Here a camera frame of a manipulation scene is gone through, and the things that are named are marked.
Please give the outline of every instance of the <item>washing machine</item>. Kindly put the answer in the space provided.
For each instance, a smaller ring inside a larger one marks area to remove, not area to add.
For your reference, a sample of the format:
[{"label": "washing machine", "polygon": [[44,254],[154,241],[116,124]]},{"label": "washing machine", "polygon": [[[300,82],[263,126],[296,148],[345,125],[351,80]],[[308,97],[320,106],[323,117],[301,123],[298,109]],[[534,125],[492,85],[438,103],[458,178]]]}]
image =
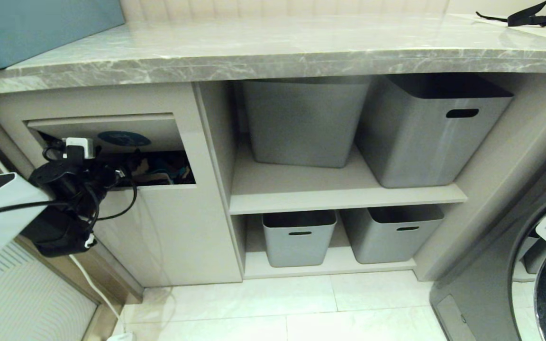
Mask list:
[{"label": "washing machine", "polygon": [[546,341],[546,162],[429,299],[450,341]]}]

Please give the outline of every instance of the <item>wall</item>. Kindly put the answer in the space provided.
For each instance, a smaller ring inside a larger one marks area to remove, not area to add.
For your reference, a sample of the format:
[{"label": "wall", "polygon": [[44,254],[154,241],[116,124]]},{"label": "wall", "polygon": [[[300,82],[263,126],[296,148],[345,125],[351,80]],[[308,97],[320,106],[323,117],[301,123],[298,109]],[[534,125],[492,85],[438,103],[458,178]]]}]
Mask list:
[{"label": "wall", "polygon": [[540,2],[542,0],[448,0],[447,13],[473,14],[478,11],[483,15],[508,17]]},{"label": "wall", "polygon": [[120,0],[120,2],[127,21],[356,13],[443,13],[448,4],[448,0]]}]

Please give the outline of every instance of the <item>shelf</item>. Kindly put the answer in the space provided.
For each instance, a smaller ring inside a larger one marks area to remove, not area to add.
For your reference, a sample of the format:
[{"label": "shelf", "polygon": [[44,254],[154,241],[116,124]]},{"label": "shelf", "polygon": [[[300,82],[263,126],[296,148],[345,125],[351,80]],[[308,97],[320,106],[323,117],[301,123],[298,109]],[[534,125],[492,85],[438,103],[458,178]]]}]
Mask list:
[{"label": "shelf", "polygon": [[255,162],[240,142],[229,211],[231,214],[345,209],[374,206],[462,203],[454,183],[422,188],[384,188],[353,145],[344,168],[287,166]]},{"label": "shelf", "polygon": [[258,217],[258,215],[250,215],[246,219],[247,241],[244,279],[410,270],[416,267],[413,259],[395,263],[358,263],[353,255],[353,250],[351,250],[351,244],[349,244],[342,220],[339,219],[323,264],[273,268],[269,265],[267,259],[264,231],[259,224]]}]

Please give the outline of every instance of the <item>storage bin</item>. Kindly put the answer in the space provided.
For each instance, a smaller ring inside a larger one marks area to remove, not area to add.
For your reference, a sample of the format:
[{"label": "storage bin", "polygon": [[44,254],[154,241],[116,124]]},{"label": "storage bin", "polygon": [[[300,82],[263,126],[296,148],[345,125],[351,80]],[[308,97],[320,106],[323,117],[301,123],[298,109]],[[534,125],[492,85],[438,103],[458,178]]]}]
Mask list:
[{"label": "storage bin", "polygon": [[320,265],[336,221],[331,210],[263,214],[269,264],[276,268]]},{"label": "storage bin", "polygon": [[470,73],[388,75],[374,89],[355,142],[388,188],[454,181],[513,97]]},{"label": "storage bin", "polygon": [[0,69],[123,23],[119,0],[0,0]]},{"label": "storage bin", "polygon": [[355,259],[362,264],[406,261],[444,219],[436,205],[342,211]]},{"label": "storage bin", "polygon": [[244,81],[255,160],[344,167],[370,79],[345,76]]}]

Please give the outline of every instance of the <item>cabinet opening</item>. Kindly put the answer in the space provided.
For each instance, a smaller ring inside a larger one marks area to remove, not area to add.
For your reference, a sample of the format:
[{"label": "cabinet opening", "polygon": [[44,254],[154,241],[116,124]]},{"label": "cabinet opening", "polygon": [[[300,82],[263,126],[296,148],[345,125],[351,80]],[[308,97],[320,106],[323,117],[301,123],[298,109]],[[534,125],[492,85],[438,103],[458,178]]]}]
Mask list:
[{"label": "cabinet opening", "polygon": [[184,149],[172,113],[33,119],[27,126],[46,142],[44,136],[91,138],[103,153],[131,153],[137,147],[143,152]]},{"label": "cabinet opening", "polygon": [[[195,184],[189,158],[184,151],[104,154],[101,162],[124,166],[137,186]],[[117,187],[131,187],[127,181]]]}]

